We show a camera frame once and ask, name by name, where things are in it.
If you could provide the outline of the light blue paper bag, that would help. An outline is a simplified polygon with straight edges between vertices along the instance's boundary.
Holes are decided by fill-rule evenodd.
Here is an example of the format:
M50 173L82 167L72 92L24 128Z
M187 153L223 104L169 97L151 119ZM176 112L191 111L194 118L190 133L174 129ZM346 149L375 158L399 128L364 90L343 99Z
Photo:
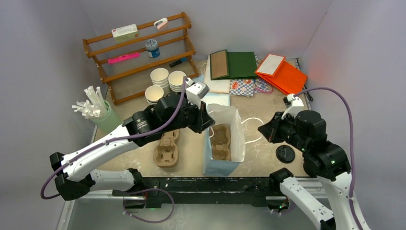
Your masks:
M256 142L260 138L248 141L245 139L243 124L249 119L242 121L236 107L210 104L207 106L207 111L215 120L214 125L225 124L229 126L231 161L219 161L212 158L209 128L203 136L203 175L228 177L244 161L246 144Z

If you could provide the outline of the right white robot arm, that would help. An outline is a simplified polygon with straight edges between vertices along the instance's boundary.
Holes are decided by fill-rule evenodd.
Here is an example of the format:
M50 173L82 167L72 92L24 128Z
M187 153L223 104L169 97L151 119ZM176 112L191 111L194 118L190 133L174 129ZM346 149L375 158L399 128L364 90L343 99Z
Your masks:
M301 151L305 171L321 183L331 208L306 191L286 168L270 174L269 189L275 195L286 195L318 230L368 230L359 203L350 190L350 161L342 147L327 140L326 127L318 112L305 110L296 116L276 112L258 131L270 143L286 142Z

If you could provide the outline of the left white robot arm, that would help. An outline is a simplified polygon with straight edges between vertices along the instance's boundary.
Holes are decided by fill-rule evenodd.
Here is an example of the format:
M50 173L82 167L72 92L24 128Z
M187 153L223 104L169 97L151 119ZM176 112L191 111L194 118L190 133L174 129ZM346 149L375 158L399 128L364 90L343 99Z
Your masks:
M202 133L215 124L206 103L192 104L185 95L170 93L124 120L115 130L94 143L70 154L55 152L50 156L58 195L66 201L89 192L118 190L137 196L143 183L135 169L121 172L101 171L98 167L113 158L159 140L170 131L189 128Z

